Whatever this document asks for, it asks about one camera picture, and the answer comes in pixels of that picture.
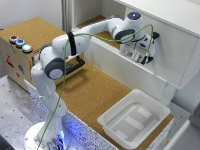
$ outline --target cork surface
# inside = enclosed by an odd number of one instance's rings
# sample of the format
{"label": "cork surface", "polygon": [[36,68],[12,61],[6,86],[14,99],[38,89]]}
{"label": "cork surface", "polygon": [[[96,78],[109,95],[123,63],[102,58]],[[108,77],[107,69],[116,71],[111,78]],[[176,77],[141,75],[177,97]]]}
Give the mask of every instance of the cork surface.
{"label": "cork surface", "polygon": [[10,36],[12,35],[17,35],[20,39],[25,40],[26,44],[32,46],[32,53],[34,54],[38,53],[43,45],[51,43],[54,38],[63,34],[65,34],[64,31],[40,17],[27,20],[0,31],[0,37],[7,42],[9,42]]}
{"label": "cork surface", "polygon": [[[57,85],[58,94],[61,87],[62,83]],[[86,63],[83,70],[66,80],[62,99],[72,113],[123,150],[105,134],[97,118],[129,92],[131,89]],[[170,114],[136,150],[145,150],[172,119]]]}
{"label": "cork surface", "polygon": [[[98,21],[101,21],[101,20],[104,20],[104,19],[105,19],[105,17],[103,17],[103,16],[97,16],[97,17],[95,17],[95,18],[93,18],[93,19],[91,19],[91,20],[89,20],[89,21],[87,21],[87,22],[85,22],[83,24],[78,25],[77,27],[78,28],[82,28],[82,27],[84,27],[86,25],[89,25],[89,24],[92,24],[94,22],[98,22]],[[106,39],[109,39],[109,40],[113,40],[110,32],[101,32],[101,33],[98,33],[96,35],[98,35],[100,37],[103,37],[103,38],[106,38]],[[110,45],[112,45],[113,47],[115,47],[117,49],[120,49],[120,44],[118,44],[118,43],[107,42],[107,41],[105,41],[105,42],[108,43],[108,44],[110,44]]]}

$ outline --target green cable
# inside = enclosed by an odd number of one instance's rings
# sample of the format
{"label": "green cable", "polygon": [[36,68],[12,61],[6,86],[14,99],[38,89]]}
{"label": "green cable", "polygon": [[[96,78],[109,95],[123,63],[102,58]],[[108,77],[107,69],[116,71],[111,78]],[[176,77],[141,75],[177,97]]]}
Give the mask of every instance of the green cable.
{"label": "green cable", "polygon": [[[89,34],[89,33],[79,33],[79,34],[75,34],[74,36],[79,36],[79,35],[90,35],[90,36],[94,36],[94,37],[96,37],[96,38],[99,38],[99,39],[101,39],[101,40],[108,41],[108,42],[121,42],[121,41],[125,41],[125,40],[129,39],[130,37],[136,35],[138,32],[140,32],[141,30],[143,30],[144,28],[146,28],[146,27],[148,27],[148,26],[151,26],[151,40],[150,40],[150,42],[149,42],[149,47],[148,47],[148,50],[147,50],[147,53],[149,53],[149,49],[150,49],[150,47],[151,47],[151,41],[152,41],[152,37],[153,37],[153,25],[152,25],[152,24],[148,24],[148,25],[142,27],[141,29],[139,29],[139,30],[136,31],[135,33],[131,34],[129,37],[127,37],[127,38],[125,38],[125,39],[122,39],[122,40],[108,40],[108,39],[102,38],[102,37],[100,37],[100,36],[97,36],[97,35],[94,35],[94,34]],[[66,42],[66,44],[65,44],[64,58],[66,58],[66,50],[67,50],[68,42],[69,42],[69,39],[67,40],[67,42]],[[40,147],[40,145],[41,145],[41,143],[42,143],[42,140],[43,140],[43,138],[44,138],[44,135],[45,135],[45,133],[46,133],[46,130],[47,130],[47,128],[49,127],[49,124],[51,123],[51,120],[52,120],[53,116],[55,115],[56,110],[57,110],[58,105],[59,105],[59,102],[60,102],[60,98],[61,98],[61,95],[62,95],[62,92],[63,92],[63,89],[64,89],[65,80],[66,80],[66,61],[64,61],[64,65],[65,65],[65,66],[64,66],[64,67],[65,67],[65,68],[64,68],[64,80],[63,80],[63,84],[62,84],[62,88],[61,88],[61,91],[60,91],[60,95],[59,95],[59,98],[58,98],[58,101],[57,101],[57,104],[56,104],[56,108],[55,108],[55,110],[54,110],[54,112],[53,112],[53,114],[52,114],[52,116],[51,116],[51,118],[50,118],[50,120],[49,120],[49,122],[48,122],[48,124],[47,124],[47,126],[46,126],[46,128],[45,128],[45,130],[44,130],[44,133],[42,134],[42,138],[41,138],[41,140],[40,140],[40,143],[39,143],[39,145],[38,145],[38,148]]]}

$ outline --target white plastic bin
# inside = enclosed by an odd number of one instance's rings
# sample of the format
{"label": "white plastic bin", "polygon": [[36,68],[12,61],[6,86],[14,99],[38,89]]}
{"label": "white plastic bin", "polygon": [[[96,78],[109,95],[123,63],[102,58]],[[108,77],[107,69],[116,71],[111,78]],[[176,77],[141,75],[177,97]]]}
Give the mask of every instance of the white plastic bin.
{"label": "white plastic bin", "polygon": [[136,149],[169,115],[170,109],[133,90],[97,120],[105,133],[126,149]]}

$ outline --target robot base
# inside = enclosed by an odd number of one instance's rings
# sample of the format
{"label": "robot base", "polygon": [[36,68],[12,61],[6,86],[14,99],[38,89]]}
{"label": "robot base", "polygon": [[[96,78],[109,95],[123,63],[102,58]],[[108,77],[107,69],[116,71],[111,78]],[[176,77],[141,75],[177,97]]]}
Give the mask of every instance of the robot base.
{"label": "robot base", "polygon": [[[40,131],[43,125],[44,122],[35,124],[26,132],[24,138],[24,150],[49,150],[49,147],[44,145],[41,145],[40,148],[38,148],[39,142],[35,140],[35,137],[37,136],[38,132]],[[68,147],[70,139],[67,137],[65,138],[64,141],[65,141],[65,147]]]}

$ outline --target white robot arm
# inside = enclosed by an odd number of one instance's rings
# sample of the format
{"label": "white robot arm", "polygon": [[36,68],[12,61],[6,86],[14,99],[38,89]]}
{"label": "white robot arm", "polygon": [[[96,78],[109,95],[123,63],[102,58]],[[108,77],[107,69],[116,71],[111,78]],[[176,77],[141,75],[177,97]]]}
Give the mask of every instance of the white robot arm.
{"label": "white robot arm", "polygon": [[[111,16],[106,20],[88,25],[73,34],[88,33],[97,34],[103,31],[109,31],[115,40],[122,40],[140,28],[142,28],[143,19],[139,13],[132,12],[127,15],[125,20],[121,19],[119,16]],[[44,138],[42,140],[43,149],[48,147],[48,143],[51,143],[57,135],[63,131],[62,127],[62,116],[67,112],[67,107],[62,99],[60,99],[59,107],[56,110],[51,123],[48,122],[55,110],[55,106],[58,100],[58,95],[55,92],[56,87],[54,84],[55,79],[59,79],[64,74],[64,51],[65,44],[68,40],[68,35],[65,34],[55,38],[52,44],[47,44],[41,48],[40,52],[40,62],[36,64],[31,70],[31,76],[36,89],[39,92],[41,101],[46,106],[48,114],[46,115],[46,120],[44,126],[40,129],[37,134],[36,140],[40,141],[42,135],[46,130]],[[73,47],[76,47],[76,53],[85,52],[90,45],[90,35],[79,35],[74,36],[74,45],[71,42],[68,43],[66,48],[66,56],[74,55]],[[120,44],[125,44],[129,41],[138,41],[138,47],[145,50],[148,49],[150,36],[148,36],[143,30],[137,33],[135,36],[128,38],[127,40],[119,42]],[[155,54],[154,41],[152,40],[150,55]]]}

